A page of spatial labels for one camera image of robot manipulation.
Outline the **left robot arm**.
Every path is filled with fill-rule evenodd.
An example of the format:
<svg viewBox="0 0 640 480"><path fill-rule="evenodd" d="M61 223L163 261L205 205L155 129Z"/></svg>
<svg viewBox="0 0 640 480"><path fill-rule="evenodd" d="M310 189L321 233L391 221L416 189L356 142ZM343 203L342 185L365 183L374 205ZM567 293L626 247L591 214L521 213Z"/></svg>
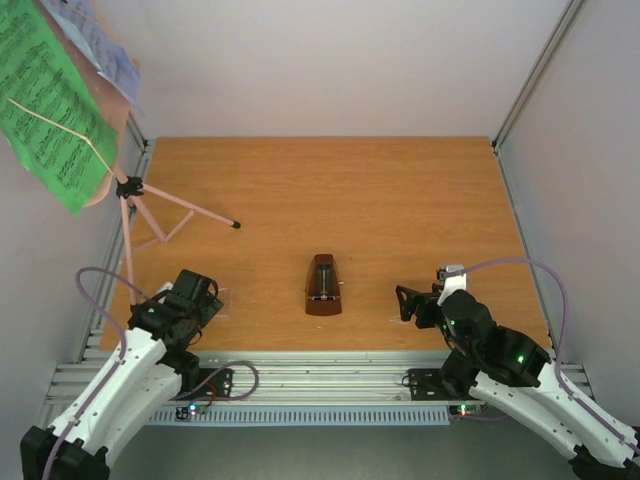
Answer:
<svg viewBox="0 0 640 480"><path fill-rule="evenodd" d="M201 386L200 359L189 348L222 309L217 283L182 270L131 317L108 360L47 427L20 442L26 479L107 479L124 447L162 405Z"/></svg>

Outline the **brown wooden metronome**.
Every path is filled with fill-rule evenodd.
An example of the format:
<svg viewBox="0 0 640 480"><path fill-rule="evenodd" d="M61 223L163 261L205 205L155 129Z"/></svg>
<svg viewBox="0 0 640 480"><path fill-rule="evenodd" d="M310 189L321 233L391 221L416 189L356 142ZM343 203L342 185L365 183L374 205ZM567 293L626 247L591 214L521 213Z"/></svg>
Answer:
<svg viewBox="0 0 640 480"><path fill-rule="evenodd" d="M304 310L310 316L342 313L341 284L337 264L331 254L316 254L306 277Z"/></svg>

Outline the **clear plastic metronome cover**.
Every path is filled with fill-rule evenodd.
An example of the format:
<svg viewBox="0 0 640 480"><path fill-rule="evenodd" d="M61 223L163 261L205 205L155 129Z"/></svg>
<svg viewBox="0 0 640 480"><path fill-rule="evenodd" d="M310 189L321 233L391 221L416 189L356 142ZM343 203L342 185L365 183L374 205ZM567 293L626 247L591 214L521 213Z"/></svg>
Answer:
<svg viewBox="0 0 640 480"><path fill-rule="evenodd" d="M216 305L218 307L215 315L216 319L228 319L232 317L233 302L230 288L223 287L218 289Z"/></svg>

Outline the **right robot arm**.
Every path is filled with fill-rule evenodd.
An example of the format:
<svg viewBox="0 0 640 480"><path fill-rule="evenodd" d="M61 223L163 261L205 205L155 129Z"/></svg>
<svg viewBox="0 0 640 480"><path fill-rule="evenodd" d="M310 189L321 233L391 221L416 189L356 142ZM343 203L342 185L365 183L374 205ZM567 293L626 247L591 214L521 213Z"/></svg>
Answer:
<svg viewBox="0 0 640 480"><path fill-rule="evenodd" d="M465 289L398 286L400 317L438 329L451 352L439 383L453 400L489 403L551 445L580 479L636 479L639 433L576 388L529 336L498 325Z"/></svg>

